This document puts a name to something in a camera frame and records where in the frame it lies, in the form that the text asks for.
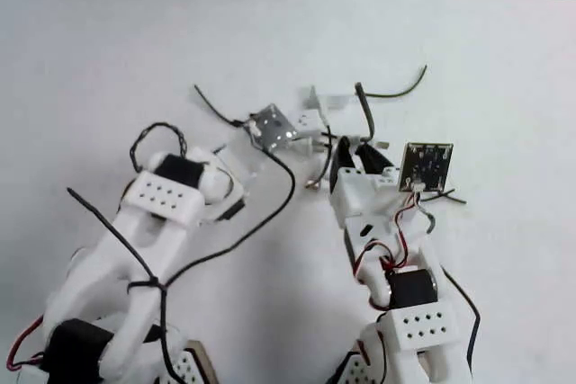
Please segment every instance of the circuit board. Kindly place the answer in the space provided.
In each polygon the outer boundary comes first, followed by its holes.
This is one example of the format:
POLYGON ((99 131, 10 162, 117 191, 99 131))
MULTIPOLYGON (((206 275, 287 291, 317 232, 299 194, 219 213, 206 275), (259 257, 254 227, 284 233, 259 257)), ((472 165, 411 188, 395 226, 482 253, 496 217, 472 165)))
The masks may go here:
POLYGON ((453 147, 453 144, 408 143, 400 170, 400 191, 412 192, 415 184, 423 183, 423 192, 442 192, 453 147))

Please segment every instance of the mounting hole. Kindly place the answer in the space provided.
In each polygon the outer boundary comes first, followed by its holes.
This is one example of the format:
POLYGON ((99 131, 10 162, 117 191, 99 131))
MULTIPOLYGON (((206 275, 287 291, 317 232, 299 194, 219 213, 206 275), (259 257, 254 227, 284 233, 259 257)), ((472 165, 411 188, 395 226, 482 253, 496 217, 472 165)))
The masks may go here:
POLYGON ((362 228, 362 231, 360 231, 360 236, 366 236, 370 231, 372 231, 372 228, 374 228, 373 225, 366 225, 364 228, 362 228))

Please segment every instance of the white robot part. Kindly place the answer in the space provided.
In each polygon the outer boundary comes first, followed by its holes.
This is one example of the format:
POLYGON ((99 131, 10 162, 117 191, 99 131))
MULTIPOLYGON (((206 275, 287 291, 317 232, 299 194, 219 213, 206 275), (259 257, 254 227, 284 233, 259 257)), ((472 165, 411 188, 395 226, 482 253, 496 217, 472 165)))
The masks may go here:
MULTIPOLYGON (((225 171, 225 165, 218 163, 215 155, 193 149, 189 158, 205 163, 202 173, 205 175, 201 176, 198 189, 142 171, 126 192, 112 224, 160 282, 167 281, 176 272, 200 222, 216 218, 243 197, 241 184, 225 171), (214 205, 206 206, 206 201, 214 201, 214 205), (164 219, 152 244, 140 241, 139 237, 150 215, 164 219)), ((161 161, 161 154, 154 156, 148 166, 158 166, 161 161)), ((46 343, 62 322, 89 317, 94 302, 118 280, 148 279, 141 264, 107 231, 97 246, 71 267, 64 285, 50 297, 43 323, 46 343)), ((159 344, 143 344, 158 316, 160 291, 156 287, 138 287, 130 290, 127 296, 125 318, 103 351, 99 374, 109 383, 149 384, 164 367, 159 344)), ((175 328, 167 328, 169 352, 180 353, 185 346, 185 337, 175 328)))

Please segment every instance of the white table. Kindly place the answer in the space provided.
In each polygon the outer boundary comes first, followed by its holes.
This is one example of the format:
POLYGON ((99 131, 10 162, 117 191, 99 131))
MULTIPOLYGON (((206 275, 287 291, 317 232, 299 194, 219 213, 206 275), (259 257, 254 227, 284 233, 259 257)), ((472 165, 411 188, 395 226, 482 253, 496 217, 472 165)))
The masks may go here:
MULTIPOLYGON (((312 84, 401 89, 428 63, 417 91, 373 111, 394 161, 409 140, 455 143, 451 178, 469 204, 434 210, 445 265, 482 312, 476 382, 573 380, 575 0, 0 0, 0 12, 2 353, 76 247, 103 233, 66 186, 112 216, 147 124, 171 121, 205 147, 232 137, 193 83, 241 118, 270 102, 295 111, 312 84)), ((332 123, 365 130, 355 104, 332 123)), ((176 149, 159 133, 147 146, 176 149)), ((270 168, 248 211, 195 238, 187 258, 235 239, 287 188, 270 168)), ((298 191, 171 291, 169 315, 223 383, 323 383, 375 316, 326 193, 298 191)))

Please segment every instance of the metal bracket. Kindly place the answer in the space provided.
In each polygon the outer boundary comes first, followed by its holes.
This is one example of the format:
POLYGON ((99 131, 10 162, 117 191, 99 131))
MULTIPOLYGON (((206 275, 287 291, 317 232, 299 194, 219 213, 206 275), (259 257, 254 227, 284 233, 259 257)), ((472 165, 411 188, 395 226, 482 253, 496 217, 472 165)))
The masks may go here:
POLYGON ((298 135, 296 128, 273 103, 261 112, 252 114, 244 128, 250 134, 252 143, 268 152, 286 146, 298 135))

